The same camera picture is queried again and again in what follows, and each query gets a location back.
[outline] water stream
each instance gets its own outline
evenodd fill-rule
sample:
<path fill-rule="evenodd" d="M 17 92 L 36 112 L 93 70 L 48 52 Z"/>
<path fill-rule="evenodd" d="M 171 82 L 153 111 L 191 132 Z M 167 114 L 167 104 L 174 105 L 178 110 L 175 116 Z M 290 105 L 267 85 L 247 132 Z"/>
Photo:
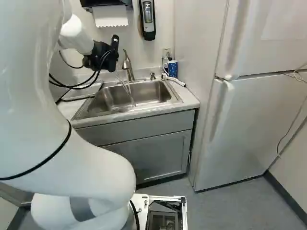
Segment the water stream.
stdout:
<path fill-rule="evenodd" d="M 118 70 L 118 67 L 117 67 L 117 65 L 116 65 L 115 76 L 116 76 L 117 80 L 121 83 L 121 85 L 124 87 L 125 92 L 127 93 L 128 97 L 129 97 L 130 100 L 131 100 L 131 105 L 132 105 L 132 107 L 136 107 L 135 101 L 134 101 L 134 99 L 133 99 L 133 97 L 132 97 L 132 93 L 131 93 L 131 88 L 130 88 L 130 84 L 129 84 L 128 75 L 126 75 L 126 76 L 127 76 L 127 84 L 126 84 L 125 81 L 122 80 L 122 79 L 120 78 L 119 70 Z"/>

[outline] sink basin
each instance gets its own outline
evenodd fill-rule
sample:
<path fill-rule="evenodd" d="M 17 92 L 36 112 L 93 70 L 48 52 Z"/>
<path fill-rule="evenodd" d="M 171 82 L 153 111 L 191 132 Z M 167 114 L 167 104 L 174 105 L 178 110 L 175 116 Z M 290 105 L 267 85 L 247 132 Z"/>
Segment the sink basin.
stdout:
<path fill-rule="evenodd" d="M 73 120 L 154 108 L 182 102 L 167 81 L 144 80 L 131 82 L 131 97 L 117 82 L 105 83 L 94 98 L 88 99 Z"/>

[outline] gray floor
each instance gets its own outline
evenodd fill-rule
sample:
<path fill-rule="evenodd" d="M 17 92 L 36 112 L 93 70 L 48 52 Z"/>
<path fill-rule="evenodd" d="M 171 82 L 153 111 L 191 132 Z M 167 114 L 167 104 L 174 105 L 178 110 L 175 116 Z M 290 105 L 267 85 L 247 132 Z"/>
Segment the gray floor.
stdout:
<path fill-rule="evenodd" d="M 187 196 L 189 230 L 306 230 L 270 184 L 259 178 L 196 194 L 187 178 L 144 188 L 138 193 Z M 26 216 L 19 230 L 41 230 Z"/>

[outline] blue mug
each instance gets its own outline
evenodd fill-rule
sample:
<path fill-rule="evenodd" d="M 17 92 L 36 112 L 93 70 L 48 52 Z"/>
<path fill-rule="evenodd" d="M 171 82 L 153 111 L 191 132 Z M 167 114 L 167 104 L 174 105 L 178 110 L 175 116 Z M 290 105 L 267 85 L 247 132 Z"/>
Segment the blue mug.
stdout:
<path fill-rule="evenodd" d="M 178 61 L 168 61 L 168 74 L 170 77 L 178 77 Z"/>

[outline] refrigerator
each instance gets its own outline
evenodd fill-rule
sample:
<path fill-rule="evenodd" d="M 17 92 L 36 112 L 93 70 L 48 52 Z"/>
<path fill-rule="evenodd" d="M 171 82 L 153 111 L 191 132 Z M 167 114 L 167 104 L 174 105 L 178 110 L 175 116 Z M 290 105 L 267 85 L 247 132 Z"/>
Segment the refrigerator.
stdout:
<path fill-rule="evenodd" d="M 306 22 L 304 0 L 175 2 L 178 77 L 201 103 L 195 191 L 263 175 L 303 124 L 307 84 L 293 71 L 307 62 Z"/>

